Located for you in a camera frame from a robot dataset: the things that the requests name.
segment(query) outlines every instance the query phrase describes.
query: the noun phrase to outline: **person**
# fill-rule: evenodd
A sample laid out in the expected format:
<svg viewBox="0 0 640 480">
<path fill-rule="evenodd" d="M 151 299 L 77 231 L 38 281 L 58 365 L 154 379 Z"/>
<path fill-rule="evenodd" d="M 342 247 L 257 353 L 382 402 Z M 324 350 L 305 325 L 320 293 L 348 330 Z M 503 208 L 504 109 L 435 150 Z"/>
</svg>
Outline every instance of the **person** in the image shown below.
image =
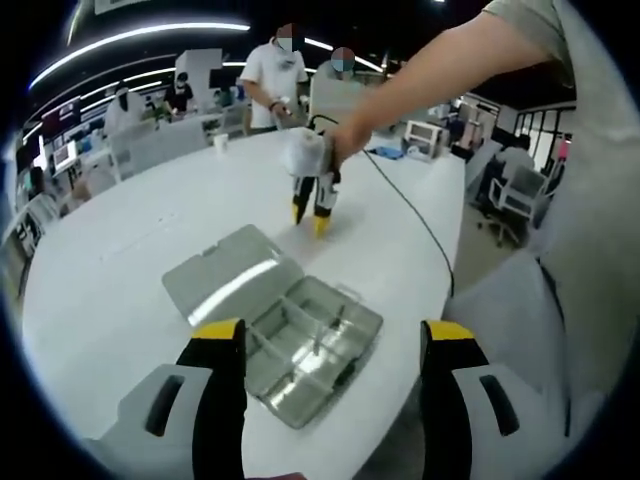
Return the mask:
<svg viewBox="0 0 640 480">
<path fill-rule="evenodd" d="M 173 115 L 184 115 L 187 110 L 196 108 L 193 101 L 193 90 L 189 85 L 189 74 L 180 72 L 174 84 L 167 88 L 164 95 L 165 105 Z"/>
<path fill-rule="evenodd" d="M 107 107 L 104 117 L 104 133 L 111 136 L 136 125 L 144 115 L 144 101 L 136 92 L 131 92 L 120 82 L 116 87 L 115 98 Z"/>
<path fill-rule="evenodd" d="M 220 87 L 220 90 L 217 90 L 216 93 L 213 94 L 213 99 L 216 106 L 220 108 L 230 107 L 233 105 L 233 95 L 231 94 L 231 89 L 228 86 Z"/>
<path fill-rule="evenodd" d="M 516 143 L 512 147 L 505 148 L 496 155 L 496 160 L 504 164 L 502 177 L 505 180 L 513 178 L 518 166 L 526 167 L 533 170 L 535 162 L 529 155 L 529 147 L 531 146 L 531 137 L 529 135 L 520 135 L 516 139 Z"/>
<path fill-rule="evenodd" d="M 31 189 L 28 192 L 28 197 L 29 200 L 33 200 L 41 194 L 48 196 L 59 208 L 60 216 L 64 217 L 69 214 L 72 207 L 79 206 L 78 202 L 80 204 L 86 203 L 91 200 L 92 196 L 87 187 L 86 180 L 84 178 L 78 178 L 71 188 L 71 196 L 65 198 L 59 186 L 56 185 L 56 181 L 53 179 L 53 164 L 53 155 L 50 155 L 46 170 L 38 166 L 30 167 L 29 177 Z"/>
<path fill-rule="evenodd" d="M 144 99 L 144 109 L 146 113 L 153 113 L 155 114 L 156 112 L 156 104 L 153 101 L 153 98 L 151 98 L 151 95 L 147 95 Z"/>
<path fill-rule="evenodd" d="M 256 47 L 247 58 L 240 80 L 251 97 L 251 131 L 277 129 L 276 117 L 298 112 L 299 85 L 308 80 L 300 51 L 291 47 L 286 27 L 278 29 L 269 43 Z"/>
<path fill-rule="evenodd" d="M 548 61 L 573 73 L 578 120 L 539 262 L 564 317 L 571 428 L 586 428 L 620 378 L 638 324 L 640 121 L 620 70 L 585 19 L 568 0 L 494 0 L 422 48 L 332 136 L 339 167 L 373 129 Z"/>
<path fill-rule="evenodd" d="M 466 123 L 459 116 L 459 113 L 451 113 L 447 118 L 447 128 L 449 129 L 449 147 L 456 145 L 464 136 Z"/>
<path fill-rule="evenodd" d="M 332 80 L 351 80 L 353 78 L 353 70 L 347 70 L 345 72 L 340 72 L 335 69 L 331 60 L 327 60 L 320 64 L 318 69 L 316 70 L 315 76 L 321 76 L 325 78 L 330 78 Z"/>
</svg>

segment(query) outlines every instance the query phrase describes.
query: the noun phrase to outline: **black cable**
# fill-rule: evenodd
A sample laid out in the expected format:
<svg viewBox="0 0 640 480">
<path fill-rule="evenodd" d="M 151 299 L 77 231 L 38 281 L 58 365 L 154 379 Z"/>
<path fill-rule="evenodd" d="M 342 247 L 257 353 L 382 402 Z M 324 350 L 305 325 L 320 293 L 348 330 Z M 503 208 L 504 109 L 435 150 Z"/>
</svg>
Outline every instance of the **black cable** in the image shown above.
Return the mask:
<svg viewBox="0 0 640 480">
<path fill-rule="evenodd" d="M 395 183 L 393 183 L 391 181 L 391 179 L 389 177 L 387 177 L 387 175 L 382 171 L 380 166 L 373 159 L 373 157 L 371 157 L 371 155 L 369 155 L 369 152 L 367 152 L 365 150 L 362 150 L 362 151 L 367 156 L 367 158 L 371 161 L 371 163 L 376 168 L 376 170 L 378 170 L 378 173 L 380 173 L 380 175 L 382 175 L 382 178 L 384 178 L 387 181 L 387 183 L 389 185 L 391 185 L 391 188 L 393 188 L 396 191 L 396 193 L 398 195 L 400 195 L 400 198 L 402 198 L 402 200 L 404 200 L 404 202 L 413 211 L 413 213 L 416 214 L 416 216 L 418 217 L 418 220 L 420 220 L 420 223 L 422 223 L 424 228 L 427 229 L 427 231 L 429 232 L 429 235 L 431 235 L 431 238 L 433 238 L 433 241 L 436 242 L 436 245 L 438 246 L 438 249 L 440 250 L 440 253 L 442 253 L 442 256 L 444 257 L 444 261 L 447 262 L 447 269 L 449 270 L 449 276 L 451 277 L 451 292 L 450 292 L 450 296 L 453 297 L 453 295 L 455 293 L 455 278 L 454 278 L 454 275 L 453 275 L 453 268 L 451 268 L 451 262 L 449 261 L 449 257 L 447 257 L 447 254 L 445 253 L 444 248 L 442 248 L 442 244 L 438 240 L 438 237 L 436 237 L 436 235 L 433 233 L 433 230 L 431 230 L 431 227 L 429 227 L 429 224 L 424 219 L 422 214 L 418 211 L 418 209 L 413 205 L 413 203 L 411 203 L 411 201 L 407 197 L 404 196 L 404 194 L 395 185 Z"/>
<path fill-rule="evenodd" d="M 312 116 L 310 121 L 309 121 L 309 128 L 311 128 L 312 130 L 315 129 L 315 119 L 316 118 L 322 118 L 322 119 L 327 120 L 327 121 L 329 121 L 331 123 L 334 123 L 335 125 L 339 125 L 339 123 L 336 120 L 334 120 L 333 118 L 327 117 L 326 115 L 317 114 L 317 115 Z M 455 293 L 455 276 L 453 274 L 453 268 L 451 267 L 451 262 L 449 261 L 449 257 L 447 257 L 447 254 L 445 253 L 444 248 L 442 247 L 442 244 L 438 240 L 438 237 L 436 237 L 436 235 L 433 233 L 433 230 L 431 230 L 431 227 L 429 227 L 429 224 L 424 219 L 422 214 L 418 211 L 418 209 L 413 205 L 413 203 L 411 203 L 411 201 L 407 197 L 405 197 L 405 195 L 400 191 L 400 189 L 395 185 L 395 183 L 393 183 L 391 181 L 391 179 L 389 177 L 387 177 L 387 175 L 382 171 L 380 166 L 373 159 L 373 157 L 371 155 L 369 155 L 369 152 L 367 152 L 364 149 L 362 150 L 362 152 L 367 156 L 367 158 L 372 163 L 372 165 L 375 167 L 375 169 L 378 171 L 378 173 L 380 175 L 382 175 L 382 178 L 384 178 L 387 181 L 387 183 L 389 185 L 391 185 L 391 188 L 393 188 L 396 191 L 396 193 L 400 196 L 400 198 L 402 198 L 402 200 L 413 211 L 413 213 L 416 214 L 416 216 L 418 217 L 418 220 L 420 220 L 420 223 L 422 223 L 424 228 L 427 229 L 427 232 L 429 232 L 429 235 L 431 235 L 431 238 L 433 239 L 433 241 L 436 242 L 436 245 L 438 246 L 438 249 L 440 250 L 440 253 L 444 257 L 444 261 L 447 263 L 447 269 L 449 270 L 449 277 L 451 278 L 450 296 L 453 297 L 453 295 Z"/>
</svg>

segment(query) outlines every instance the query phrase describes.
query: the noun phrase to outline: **white cup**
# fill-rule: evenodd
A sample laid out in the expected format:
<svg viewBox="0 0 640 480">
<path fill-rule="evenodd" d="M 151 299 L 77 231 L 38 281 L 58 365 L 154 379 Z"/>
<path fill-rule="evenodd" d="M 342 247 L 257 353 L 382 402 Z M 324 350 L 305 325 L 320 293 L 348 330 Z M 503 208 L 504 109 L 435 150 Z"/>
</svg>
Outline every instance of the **white cup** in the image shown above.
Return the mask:
<svg viewBox="0 0 640 480">
<path fill-rule="evenodd" d="M 213 144 L 216 147 L 218 155 L 223 155 L 227 151 L 227 144 L 229 143 L 229 134 L 223 133 L 213 137 Z"/>
</svg>

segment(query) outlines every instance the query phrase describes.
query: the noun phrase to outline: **floor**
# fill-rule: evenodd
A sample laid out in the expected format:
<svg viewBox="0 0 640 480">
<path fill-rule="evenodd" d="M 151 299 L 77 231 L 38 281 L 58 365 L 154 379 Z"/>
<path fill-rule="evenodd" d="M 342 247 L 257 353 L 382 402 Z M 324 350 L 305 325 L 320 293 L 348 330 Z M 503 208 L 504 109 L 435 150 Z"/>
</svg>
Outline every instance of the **floor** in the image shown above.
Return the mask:
<svg viewBox="0 0 640 480">
<path fill-rule="evenodd" d="M 456 291 L 473 285 L 513 253 L 496 246 L 486 229 L 478 229 L 482 215 L 465 205 L 454 273 Z M 354 480 L 420 480 L 424 465 L 424 436 L 420 422 L 418 388 L 414 388 L 403 410 L 378 449 Z"/>
</svg>

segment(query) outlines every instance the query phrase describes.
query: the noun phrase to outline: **hand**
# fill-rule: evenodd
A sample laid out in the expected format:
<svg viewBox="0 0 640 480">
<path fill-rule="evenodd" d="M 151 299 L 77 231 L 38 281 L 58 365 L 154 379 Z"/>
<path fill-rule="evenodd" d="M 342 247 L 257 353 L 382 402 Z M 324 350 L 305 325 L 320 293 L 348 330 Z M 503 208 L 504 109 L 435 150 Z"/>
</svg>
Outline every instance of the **hand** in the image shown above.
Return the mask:
<svg viewBox="0 0 640 480">
<path fill-rule="evenodd" d="M 286 117 L 289 115 L 289 111 L 284 103 L 277 102 L 271 107 L 271 112 L 277 115 L 278 117 Z"/>
<path fill-rule="evenodd" d="M 372 131 L 373 129 L 364 122 L 357 118 L 351 118 L 329 133 L 333 139 L 336 168 L 340 168 L 347 158 L 364 148 L 371 139 Z"/>
</svg>

